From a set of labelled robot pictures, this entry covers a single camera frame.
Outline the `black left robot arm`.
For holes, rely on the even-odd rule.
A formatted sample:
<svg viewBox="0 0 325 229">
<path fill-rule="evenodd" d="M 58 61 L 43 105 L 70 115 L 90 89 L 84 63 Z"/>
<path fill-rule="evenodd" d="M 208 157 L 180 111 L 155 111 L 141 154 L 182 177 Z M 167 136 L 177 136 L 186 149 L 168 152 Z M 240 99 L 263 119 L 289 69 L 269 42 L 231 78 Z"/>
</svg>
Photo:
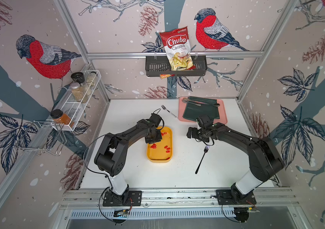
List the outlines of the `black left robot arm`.
<svg viewBox="0 0 325 229">
<path fill-rule="evenodd" d="M 128 148 L 142 138 L 147 144 L 160 142 L 162 140 L 161 129 L 158 128 L 160 123 L 163 126 L 165 125 L 161 118 L 156 120 L 152 118 L 142 119 L 124 132 L 108 133 L 104 136 L 94 158 L 94 163 L 99 170 L 108 175 L 113 194 L 120 197 L 128 195 L 129 185 L 122 173 Z"/>
</svg>

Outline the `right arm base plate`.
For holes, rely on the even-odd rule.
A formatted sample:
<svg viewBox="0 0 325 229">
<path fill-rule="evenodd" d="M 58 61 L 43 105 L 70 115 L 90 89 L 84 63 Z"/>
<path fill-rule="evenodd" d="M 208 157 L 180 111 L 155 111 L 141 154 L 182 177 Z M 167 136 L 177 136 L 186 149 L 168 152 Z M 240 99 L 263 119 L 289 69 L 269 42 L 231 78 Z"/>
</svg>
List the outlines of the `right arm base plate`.
<svg viewBox="0 0 325 229">
<path fill-rule="evenodd" d="M 241 194 L 231 189 L 217 189 L 215 197 L 219 205 L 256 205 L 257 201 L 253 192 Z"/>
</svg>

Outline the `yellow plastic storage tray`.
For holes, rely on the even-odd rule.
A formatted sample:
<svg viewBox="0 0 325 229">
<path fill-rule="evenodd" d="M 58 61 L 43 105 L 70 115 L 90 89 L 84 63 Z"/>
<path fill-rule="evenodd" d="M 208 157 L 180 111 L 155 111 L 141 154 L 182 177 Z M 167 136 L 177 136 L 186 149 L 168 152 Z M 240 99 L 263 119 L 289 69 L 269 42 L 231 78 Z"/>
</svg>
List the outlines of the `yellow plastic storage tray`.
<svg viewBox="0 0 325 229">
<path fill-rule="evenodd" d="M 148 144 L 146 156 L 147 158 L 154 163 L 167 163 L 173 157 L 173 132 L 171 128 L 164 127 L 161 132 L 166 132 L 167 134 L 162 136 L 162 140 L 158 143 L 156 149 L 150 148 L 153 144 Z M 170 147 L 170 153 L 166 153 L 165 146 Z"/>
</svg>

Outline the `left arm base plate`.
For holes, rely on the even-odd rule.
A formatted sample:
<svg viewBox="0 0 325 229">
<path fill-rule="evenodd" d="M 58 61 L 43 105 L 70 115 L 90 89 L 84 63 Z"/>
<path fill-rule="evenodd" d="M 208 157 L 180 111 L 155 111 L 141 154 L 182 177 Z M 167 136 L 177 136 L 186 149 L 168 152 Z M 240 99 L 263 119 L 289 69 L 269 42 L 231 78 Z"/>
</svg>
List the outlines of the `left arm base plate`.
<svg viewBox="0 0 325 229">
<path fill-rule="evenodd" d="M 125 191 L 121 196 L 112 191 L 107 191 L 102 198 L 103 207 L 119 207 L 119 206 L 140 206 L 142 200 L 142 191 L 132 190 Z"/>
</svg>

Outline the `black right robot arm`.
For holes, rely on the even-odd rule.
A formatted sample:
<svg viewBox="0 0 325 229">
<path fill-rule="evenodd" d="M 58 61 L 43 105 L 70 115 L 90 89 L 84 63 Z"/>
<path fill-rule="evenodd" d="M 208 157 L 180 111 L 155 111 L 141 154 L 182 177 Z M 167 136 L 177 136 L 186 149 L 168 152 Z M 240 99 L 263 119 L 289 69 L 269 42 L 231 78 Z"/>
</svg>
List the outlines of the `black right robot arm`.
<svg viewBox="0 0 325 229">
<path fill-rule="evenodd" d="M 269 137 L 245 135 L 219 123 L 200 129 L 189 127 L 187 137 L 205 143 L 210 139 L 226 142 L 248 155 L 249 171 L 231 186 L 231 196 L 235 201 L 246 199 L 254 189 L 285 167 L 280 153 Z"/>
</svg>

